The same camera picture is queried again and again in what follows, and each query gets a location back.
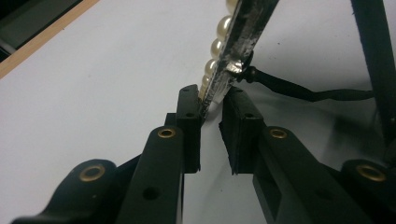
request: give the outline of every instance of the pearl strand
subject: pearl strand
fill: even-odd
[[[228,29],[230,28],[230,23],[233,18],[233,12],[235,11],[236,4],[238,0],[226,0],[226,7],[231,15],[225,16],[220,20],[217,27],[218,38],[213,41],[210,46],[210,54],[212,59],[209,60],[205,65],[205,74],[202,78],[201,89],[199,90],[198,97],[204,100],[207,87],[209,86],[210,80],[213,77],[214,68],[216,66],[217,60],[219,59],[219,54],[223,46],[225,36],[227,35]]]

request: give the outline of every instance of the brown wooden trim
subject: brown wooden trim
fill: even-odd
[[[12,69],[22,63],[36,50],[41,48],[51,38],[56,36],[64,27],[70,24],[77,17],[82,15],[90,7],[95,5],[99,0],[82,0],[78,5],[66,12],[59,20],[55,21],[43,32],[36,35],[33,39],[23,45],[15,53],[0,63],[0,79],[5,77]]]

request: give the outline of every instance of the brass screw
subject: brass screw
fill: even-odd
[[[384,173],[374,168],[371,165],[362,164],[356,167],[358,173],[367,179],[373,180],[375,182],[382,182],[387,179]]]
[[[106,169],[102,164],[91,165],[79,174],[79,179],[83,182],[91,182],[102,177],[105,171]]]
[[[271,129],[270,130],[270,134],[271,136],[273,136],[274,138],[286,138],[288,136],[288,134],[280,129]]]
[[[158,132],[158,136],[161,138],[171,138],[176,135],[176,131],[173,129],[161,129]]]

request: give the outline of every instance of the white surface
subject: white surface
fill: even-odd
[[[395,43],[396,2],[386,8]],[[1,79],[0,223],[40,212],[83,161],[120,165],[140,154],[176,111],[178,90],[200,84],[226,14],[222,0],[102,0]],[[370,89],[349,1],[280,1],[252,64],[313,91]],[[380,155],[373,100],[310,104],[238,86],[267,124],[292,130],[334,168]],[[184,223],[263,223],[251,175],[231,176],[219,121],[217,109],[202,129],[202,172],[186,177]]]

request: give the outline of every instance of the black cord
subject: black cord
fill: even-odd
[[[332,99],[335,101],[360,101],[374,97],[372,91],[356,91],[356,90],[333,90],[333,91],[311,91],[305,87],[299,86],[292,82],[270,76],[253,66],[250,66],[238,78],[238,81],[245,79],[247,82],[260,82],[271,91],[279,94],[287,95],[309,102],[322,101]]]

